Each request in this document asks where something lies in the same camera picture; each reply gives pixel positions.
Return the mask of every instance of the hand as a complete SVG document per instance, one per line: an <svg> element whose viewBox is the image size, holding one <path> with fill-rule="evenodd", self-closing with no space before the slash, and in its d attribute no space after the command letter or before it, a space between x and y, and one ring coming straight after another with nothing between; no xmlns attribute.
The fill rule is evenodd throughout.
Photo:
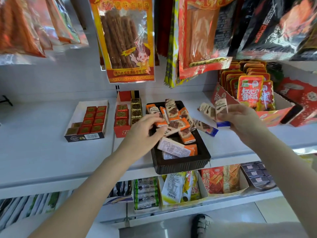
<svg viewBox="0 0 317 238"><path fill-rule="evenodd" d="M254 141L256 141L256 137L269 132L256 112L242 104L228 105L228 113L219 113L217 118L222 121L229 121L231 129L251 149L253 149L252 146L255 143Z"/></svg>
<svg viewBox="0 0 317 238"><path fill-rule="evenodd" d="M134 162L149 152L156 143L163 137L167 126L156 130L151 137L149 130L155 122L163 122L164 119L159 114L148 114L133 124L127 136L121 142L116 151L122 152L124 156L132 159Z"/></svg>

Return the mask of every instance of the white and yellow packet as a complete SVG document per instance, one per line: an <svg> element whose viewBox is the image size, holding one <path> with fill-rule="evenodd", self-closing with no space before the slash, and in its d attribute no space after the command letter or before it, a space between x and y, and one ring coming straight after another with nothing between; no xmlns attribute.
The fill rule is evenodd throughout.
<svg viewBox="0 0 317 238"><path fill-rule="evenodd" d="M198 177L196 171L193 172L193 187L191 191L191 201L193 200L200 200L201 195L200 195L200 190L198 187Z"/></svg>
<svg viewBox="0 0 317 238"><path fill-rule="evenodd" d="M194 182L194 174L192 171L186 172L185 183L183 187L181 203L191 201L192 187Z"/></svg>
<svg viewBox="0 0 317 238"><path fill-rule="evenodd" d="M182 198L186 172L168 174L162 189L163 205L178 204Z"/></svg>

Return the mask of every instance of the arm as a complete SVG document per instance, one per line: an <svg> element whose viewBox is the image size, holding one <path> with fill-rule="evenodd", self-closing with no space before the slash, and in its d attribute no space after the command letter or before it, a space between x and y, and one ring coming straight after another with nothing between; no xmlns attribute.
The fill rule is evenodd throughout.
<svg viewBox="0 0 317 238"><path fill-rule="evenodd" d="M162 122L159 115L146 115L134 124L118 149L29 238L85 238L117 181L163 137L166 127L149 137L154 122Z"/></svg>
<svg viewBox="0 0 317 238"><path fill-rule="evenodd" d="M256 112L244 105L228 107L218 118L232 123L232 130L265 164L310 237L317 237L317 173L272 134Z"/></svg>

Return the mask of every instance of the sneaker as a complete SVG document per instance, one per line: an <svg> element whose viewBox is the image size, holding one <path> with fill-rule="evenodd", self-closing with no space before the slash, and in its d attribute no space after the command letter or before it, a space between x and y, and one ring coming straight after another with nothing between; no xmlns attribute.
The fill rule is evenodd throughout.
<svg viewBox="0 0 317 238"><path fill-rule="evenodd" d="M198 214L195 216L192 222L191 238L205 237L206 229L208 229L211 222L213 220L208 215Z"/></svg>

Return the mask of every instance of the box of red chocolates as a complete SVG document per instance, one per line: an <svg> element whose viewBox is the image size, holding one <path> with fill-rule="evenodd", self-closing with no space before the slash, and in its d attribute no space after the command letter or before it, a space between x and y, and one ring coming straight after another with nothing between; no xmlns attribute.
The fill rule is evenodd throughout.
<svg viewBox="0 0 317 238"><path fill-rule="evenodd" d="M108 100L79 102L64 137L68 142L103 139L109 110Z"/></svg>
<svg viewBox="0 0 317 238"><path fill-rule="evenodd" d="M142 103L138 91L120 91L117 95L114 132L117 138L124 138L131 125L142 118Z"/></svg>

